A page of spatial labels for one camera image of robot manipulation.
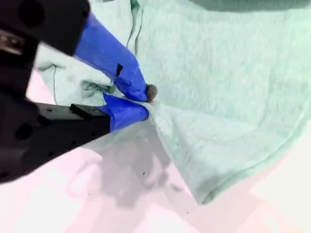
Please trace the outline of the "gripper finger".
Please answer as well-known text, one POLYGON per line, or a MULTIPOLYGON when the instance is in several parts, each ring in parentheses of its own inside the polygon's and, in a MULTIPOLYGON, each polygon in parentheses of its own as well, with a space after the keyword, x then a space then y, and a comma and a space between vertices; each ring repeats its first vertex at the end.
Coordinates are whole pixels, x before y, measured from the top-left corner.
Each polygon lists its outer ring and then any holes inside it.
POLYGON ((39 43, 107 75, 129 99, 151 102, 133 53, 91 12, 86 0, 3 0, 0 3, 0 66, 30 73, 39 43))
POLYGON ((48 157, 55 158, 101 136, 126 128, 148 118, 145 107, 124 98, 103 94, 106 104, 69 107, 48 107, 48 126, 55 145, 48 149, 48 157))

